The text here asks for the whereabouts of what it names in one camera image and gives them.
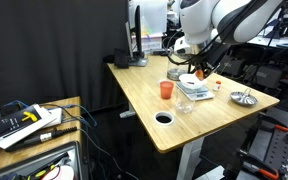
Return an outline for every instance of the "plastic cup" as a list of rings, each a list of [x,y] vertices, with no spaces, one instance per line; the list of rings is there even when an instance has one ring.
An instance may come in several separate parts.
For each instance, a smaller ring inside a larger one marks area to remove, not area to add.
[[[170,99],[172,95],[174,84],[170,81],[163,81],[160,83],[161,98]]]

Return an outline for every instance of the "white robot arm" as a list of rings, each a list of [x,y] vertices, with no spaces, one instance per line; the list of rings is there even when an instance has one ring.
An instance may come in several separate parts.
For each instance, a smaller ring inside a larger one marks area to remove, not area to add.
[[[176,40],[174,53],[206,53],[214,28],[225,44],[245,43],[258,35],[285,2],[288,0],[182,0],[180,20],[184,36]],[[205,71],[205,77],[214,70],[206,67],[209,64],[205,59],[196,63]]]

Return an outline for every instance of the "table leg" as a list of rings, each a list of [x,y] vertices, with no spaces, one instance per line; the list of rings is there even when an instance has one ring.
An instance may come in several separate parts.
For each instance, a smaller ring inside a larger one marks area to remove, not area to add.
[[[122,112],[120,114],[120,118],[127,118],[127,117],[131,117],[134,116],[136,113],[134,111],[133,106],[131,105],[131,103],[128,103],[128,111]]]
[[[177,180],[192,179],[195,167],[201,161],[199,156],[202,150],[203,141],[204,137],[185,144],[177,173]]]

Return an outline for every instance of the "machine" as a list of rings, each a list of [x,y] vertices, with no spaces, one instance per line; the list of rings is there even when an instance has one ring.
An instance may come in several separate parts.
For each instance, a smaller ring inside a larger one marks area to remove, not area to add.
[[[170,62],[189,65],[189,73],[204,72],[207,78],[219,65],[220,58],[210,63],[212,48],[218,38],[221,44],[245,43],[258,35],[272,16],[288,0],[182,0],[180,21],[184,36],[177,39],[173,53],[183,61]],[[212,31],[217,35],[211,38]]]

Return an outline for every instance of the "bottle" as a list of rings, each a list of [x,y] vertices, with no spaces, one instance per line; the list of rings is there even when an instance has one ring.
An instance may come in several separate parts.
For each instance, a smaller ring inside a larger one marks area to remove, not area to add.
[[[221,81],[216,81],[214,87],[213,87],[213,91],[219,91],[221,87]]]

